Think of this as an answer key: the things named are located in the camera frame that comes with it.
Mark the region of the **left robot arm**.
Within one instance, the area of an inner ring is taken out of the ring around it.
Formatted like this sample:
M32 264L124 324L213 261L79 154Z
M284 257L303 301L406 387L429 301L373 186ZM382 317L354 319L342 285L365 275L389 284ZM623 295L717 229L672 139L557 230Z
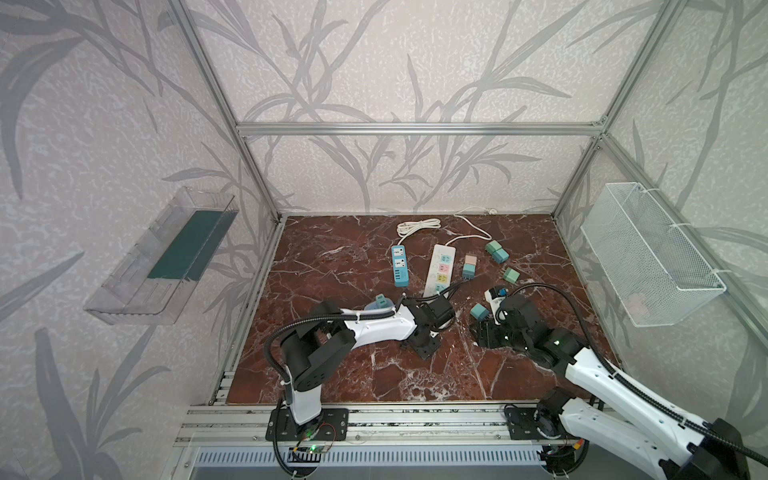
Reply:
M368 310L323 302L308 316L272 332L263 343L263 356L279 375L291 419L304 426L320 418L322 385L353 350L397 341L426 360L455 320L456 312L443 294L404 296L391 306Z

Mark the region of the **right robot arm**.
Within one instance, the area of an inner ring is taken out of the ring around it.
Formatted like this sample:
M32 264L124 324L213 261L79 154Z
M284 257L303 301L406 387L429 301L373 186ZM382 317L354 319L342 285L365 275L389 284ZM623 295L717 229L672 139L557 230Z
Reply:
M491 289L486 299L471 310L478 346L510 348L597 400L591 404L557 387L532 413L506 406L511 428L598 445L655 479L747 479L750 461L766 464L733 425L673 405L602 357L587 332L548 326L519 292Z

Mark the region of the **green cube plug right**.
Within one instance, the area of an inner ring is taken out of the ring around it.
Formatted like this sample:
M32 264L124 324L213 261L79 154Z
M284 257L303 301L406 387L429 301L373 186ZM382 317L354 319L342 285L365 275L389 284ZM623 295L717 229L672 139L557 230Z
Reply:
M506 268L503 272L502 278L510 284L515 284L520 278L520 273L512 268Z

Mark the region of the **pink teal cube plug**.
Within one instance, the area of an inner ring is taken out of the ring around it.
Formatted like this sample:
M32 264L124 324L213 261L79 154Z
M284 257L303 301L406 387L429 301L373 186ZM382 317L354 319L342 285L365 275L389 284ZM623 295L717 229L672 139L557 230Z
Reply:
M465 280L474 279L477 275L478 259L474 255L466 255L462 265L462 278Z

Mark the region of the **green double cube plug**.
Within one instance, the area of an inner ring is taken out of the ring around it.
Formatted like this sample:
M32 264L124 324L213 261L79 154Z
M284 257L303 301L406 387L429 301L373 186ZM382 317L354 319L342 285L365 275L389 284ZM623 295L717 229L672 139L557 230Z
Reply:
M494 262L502 264L509 259L508 252L501 246L501 244L492 240L485 245L485 250L491 256Z

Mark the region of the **long white power strip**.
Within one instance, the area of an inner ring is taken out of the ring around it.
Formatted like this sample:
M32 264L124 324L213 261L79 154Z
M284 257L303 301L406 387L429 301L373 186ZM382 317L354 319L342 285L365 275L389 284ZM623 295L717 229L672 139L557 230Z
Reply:
M439 294L450 286L455 255L455 247L434 246L423 292L424 297Z

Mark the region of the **teal USB power strip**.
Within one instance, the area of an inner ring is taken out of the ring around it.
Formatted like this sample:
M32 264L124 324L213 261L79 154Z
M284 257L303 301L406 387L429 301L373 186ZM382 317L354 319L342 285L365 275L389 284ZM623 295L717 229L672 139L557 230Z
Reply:
M394 284L397 288L409 286L409 272L406 251L403 245L395 245L391 248Z

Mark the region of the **clear plastic tray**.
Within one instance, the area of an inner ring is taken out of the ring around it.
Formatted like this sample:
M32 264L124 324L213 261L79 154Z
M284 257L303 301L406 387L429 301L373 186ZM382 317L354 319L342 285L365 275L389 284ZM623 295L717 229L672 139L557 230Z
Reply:
M84 311L112 326L176 323L238 213L233 194L179 188Z

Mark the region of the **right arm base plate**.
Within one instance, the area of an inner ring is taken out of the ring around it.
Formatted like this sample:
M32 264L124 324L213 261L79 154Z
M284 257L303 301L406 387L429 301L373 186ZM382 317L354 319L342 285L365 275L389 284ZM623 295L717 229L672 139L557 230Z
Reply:
M512 440L556 440L561 436L553 419L535 406L507 404L503 414Z

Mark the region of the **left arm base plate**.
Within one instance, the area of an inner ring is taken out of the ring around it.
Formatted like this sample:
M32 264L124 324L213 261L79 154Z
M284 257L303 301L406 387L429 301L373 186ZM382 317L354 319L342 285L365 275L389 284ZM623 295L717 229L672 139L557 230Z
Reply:
M343 441L346 439L350 411L324 408L318 417L305 424L296 423L289 409L274 409L267 423L267 441Z

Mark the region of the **aluminium cage frame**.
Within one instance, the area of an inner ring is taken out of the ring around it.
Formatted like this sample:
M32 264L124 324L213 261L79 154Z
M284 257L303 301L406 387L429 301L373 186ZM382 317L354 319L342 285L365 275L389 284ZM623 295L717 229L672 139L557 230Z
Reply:
M374 154L353 156L347 137L399 142L402 165L392 177L420 213L439 190L452 192L482 166L502 168L503 144L513 137L582 137L585 148L564 188L545 210L552 214L595 308L615 327L611 339L625 363L698 405L726 406L726 414L760 446L767 443L767 5L763 1L644 1L617 11L590 29L612 36L649 22L627 74L603 116L592 122L525 122L505 109L495 121L473 110L494 88L524 86L514 70L562 31L576 13L560 14L509 62L495 61L450 99L426 104L419 74L408 70L414 100L411 121L378 120L341 107L343 120L320 116L316 94L289 87L261 99L237 118L202 32L250 51L268 53L238 1L215 1L211 12L186 1L168 20L188 36L203 78L235 144L262 142L262 158L247 156L261 186L268 163L291 137L315 140L330 158L361 178ZM625 178L671 215L669 231L683 234L702 256L716 291L676 326L642 324L627 295L609 282L583 237L582 225L599 189L595 168L608 156Z

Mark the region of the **aluminium front rail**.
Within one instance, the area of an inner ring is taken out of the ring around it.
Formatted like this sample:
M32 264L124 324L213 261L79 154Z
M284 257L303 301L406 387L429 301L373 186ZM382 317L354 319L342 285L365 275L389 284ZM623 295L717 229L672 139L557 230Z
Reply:
M568 444L582 429L591 438L617 438L620 429L635 429L640 437L655 447L666 445L675 421L656 410L636 416L611 408L576 408L570 426L564 427L556 440L512 440L503 414L504 406L535 406L533 402L448 402L448 403L347 403L326 408L350 411L346 439L343 441L298 440L283 445L312 443L338 446L368 445L459 445L459 444ZM274 406L217 405L190 408L173 441L176 447L267 446L265 434Z

